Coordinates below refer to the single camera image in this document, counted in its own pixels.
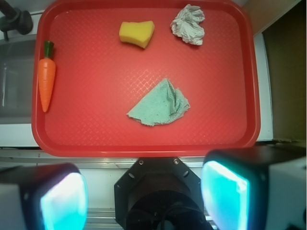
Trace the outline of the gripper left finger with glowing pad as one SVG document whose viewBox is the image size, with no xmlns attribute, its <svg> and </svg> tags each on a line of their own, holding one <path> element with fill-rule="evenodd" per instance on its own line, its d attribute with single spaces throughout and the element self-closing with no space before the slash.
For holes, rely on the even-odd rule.
<svg viewBox="0 0 307 230">
<path fill-rule="evenodd" d="M 0 171 L 2 230 L 82 230 L 87 212 L 86 181 L 74 164 Z"/>
</svg>

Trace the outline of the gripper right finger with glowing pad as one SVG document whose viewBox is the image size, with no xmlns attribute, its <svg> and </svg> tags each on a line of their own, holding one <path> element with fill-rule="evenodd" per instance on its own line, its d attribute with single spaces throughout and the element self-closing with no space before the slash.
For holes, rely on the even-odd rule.
<svg viewBox="0 0 307 230">
<path fill-rule="evenodd" d="M 220 230 L 304 230 L 307 150 L 282 145 L 212 150 L 201 170 L 201 193 Z"/>
</svg>

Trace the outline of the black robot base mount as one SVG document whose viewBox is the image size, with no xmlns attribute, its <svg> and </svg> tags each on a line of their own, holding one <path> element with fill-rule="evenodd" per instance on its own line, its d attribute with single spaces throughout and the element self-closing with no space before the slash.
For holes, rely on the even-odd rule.
<svg viewBox="0 0 307 230">
<path fill-rule="evenodd" d="M 211 230 L 201 180 L 179 158 L 139 158 L 115 183 L 115 220 L 125 230 Z"/>
</svg>

